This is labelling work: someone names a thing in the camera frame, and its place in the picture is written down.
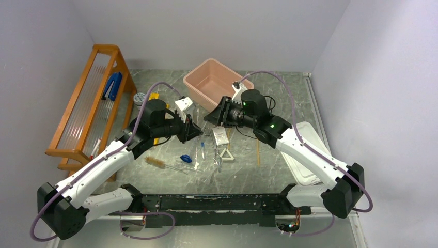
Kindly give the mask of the blue capped test tube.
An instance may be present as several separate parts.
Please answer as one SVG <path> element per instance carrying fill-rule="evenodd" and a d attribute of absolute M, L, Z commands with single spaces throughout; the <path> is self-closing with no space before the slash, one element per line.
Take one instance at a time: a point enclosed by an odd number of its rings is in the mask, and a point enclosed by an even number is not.
<path fill-rule="evenodd" d="M 204 142 L 201 142 L 200 145 L 201 145 L 201 157 L 203 160 L 205 160 L 206 159 L 205 144 Z"/>

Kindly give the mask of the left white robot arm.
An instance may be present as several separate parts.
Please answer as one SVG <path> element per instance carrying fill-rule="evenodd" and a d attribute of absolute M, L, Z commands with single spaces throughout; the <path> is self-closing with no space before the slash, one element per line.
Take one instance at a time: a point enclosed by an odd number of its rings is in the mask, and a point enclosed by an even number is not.
<path fill-rule="evenodd" d="M 185 97 L 175 105 L 171 111 L 163 100 L 144 102 L 138 117 L 96 158 L 56 185 L 44 183 L 37 191 L 37 218 L 56 237 L 66 240 L 101 216 L 117 211 L 131 215 L 147 213 L 145 197 L 130 184 L 105 194 L 93 193 L 112 174 L 152 148 L 156 138 L 175 136 L 185 143 L 202 134 L 201 128 L 193 123 L 193 101 Z"/>

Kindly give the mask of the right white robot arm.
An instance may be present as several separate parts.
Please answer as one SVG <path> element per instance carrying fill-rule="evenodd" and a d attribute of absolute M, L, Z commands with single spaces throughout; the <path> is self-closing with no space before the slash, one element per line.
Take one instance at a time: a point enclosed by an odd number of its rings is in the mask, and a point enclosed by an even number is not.
<path fill-rule="evenodd" d="M 259 141 L 294 158 L 322 182 L 292 186 L 279 199 L 280 210 L 291 214 L 298 207 L 324 207 L 334 216 L 346 218 L 365 193 L 363 167 L 337 160 L 307 141 L 291 123 L 271 113 L 258 90 L 244 91 L 241 99 L 238 104 L 223 96 L 204 121 L 226 128 L 251 128 Z"/>

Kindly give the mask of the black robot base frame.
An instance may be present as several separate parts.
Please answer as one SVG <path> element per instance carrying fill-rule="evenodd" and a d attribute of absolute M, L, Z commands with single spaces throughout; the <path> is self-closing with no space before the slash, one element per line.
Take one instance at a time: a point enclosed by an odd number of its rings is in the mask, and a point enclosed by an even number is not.
<path fill-rule="evenodd" d="M 284 194 L 144 194 L 123 211 L 146 213 L 146 228 L 165 226 L 246 225 L 275 227 L 280 216 L 309 215 Z"/>

